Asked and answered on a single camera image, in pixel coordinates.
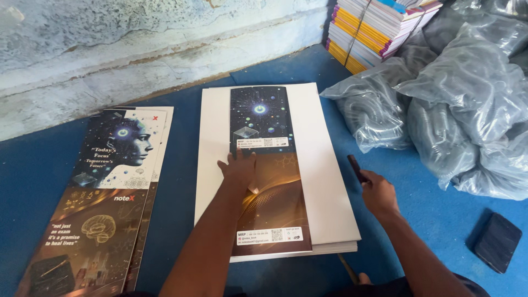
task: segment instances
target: person's left hand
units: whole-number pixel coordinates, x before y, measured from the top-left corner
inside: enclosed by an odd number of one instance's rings
[[[259,190],[255,183],[255,161],[257,154],[252,152],[249,157],[242,155],[242,149],[237,148],[237,159],[233,158],[233,154],[228,154],[228,164],[218,160],[217,164],[222,170],[225,180],[240,182],[247,187],[251,192],[258,193]]]

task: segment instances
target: hand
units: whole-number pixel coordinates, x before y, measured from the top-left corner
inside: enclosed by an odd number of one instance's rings
[[[218,160],[217,164],[222,170],[224,180],[232,182],[240,182],[244,187],[247,187],[251,192],[258,193],[259,190],[255,186],[255,161],[257,154],[252,152],[249,157],[242,155],[242,149],[237,148],[237,159],[233,158],[233,154],[228,154],[228,164]]]
[[[396,192],[392,183],[388,182],[381,175],[369,170],[361,170],[361,174],[371,182],[364,182],[363,201],[370,212],[378,219],[399,214],[400,208],[396,201]]]

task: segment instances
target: printed cover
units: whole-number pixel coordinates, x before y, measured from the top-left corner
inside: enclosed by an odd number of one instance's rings
[[[136,242],[166,112],[90,118],[68,187],[15,296],[120,293]]]
[[[125,286],[123,292],[131,292],[136,287],[137,276],[139,273],[139,266],[143,257],[143,249],[145,247],[145,240],[147,239],[148,225],[150,223],[150,216],[152,215],[152,207],[154,206],[154,198],[156,197],[156,191],[158,189],[159,175],[162,170],[163,158],[165,157],[165,150],[167,149],[168,135],[171,130],[172,116],[174,107],[172,106],[155,106],[155,107],[115,107],[114,109],[126,109],[126,110],[159,110],[167,112],[165,121],[165,127],[162,133],[162,141],[159,144],[158,156],[156,163],[154,164],[154,171],[152,172],[152,179],[150,181],[150,187],[148,188],[147,200],[145,202],[145,208],[143,215],[141,216],[141,223],[139,224],[139,230],[137,232],[136,245],[132,252],[132,258],[130,259],[130,266],[128,268],[127,278],[125,280]]]
[[[231,256],[311,251],[286,88],[231,89],[230,152],[257,153],[259,192],[249,190]]]

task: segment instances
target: blue floor mat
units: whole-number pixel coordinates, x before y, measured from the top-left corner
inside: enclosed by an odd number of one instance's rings
[[[316,82],[319,91],[350,76],[322,45],[231,73],[134,106],[174,106],[171,134],[145,246],[138,290],[157,293],[191,232],[199,144],[201,90],[235,85]],[[442,191],[414,149],[358,149],[331,100],[321,99],[326,125],[348,190],[362,240],[359,251],[344,254],[356,272],[373,283],[402,276],[385,232],[365,208],[360,185],[346,160],[384,175],[398,195],[412,228],[453,272],[480,284],[492,296],[527,296],[528,255],[521,239],[505,274],[497,274],[466,246],[475,225],[492,211],[521,230],[527,226],[528,200],[471,196],[453,187]],[[0,296],[12,296],[67,184],[87,119],[0,142]],[[248,296],[322,296],[351,284],[337,255],[304,256],[230,265],[226,293]]]

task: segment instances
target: white painted wall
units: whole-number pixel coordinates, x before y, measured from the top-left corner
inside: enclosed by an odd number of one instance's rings
[[[0,141],[319,43],[328,0],[0,0]]]

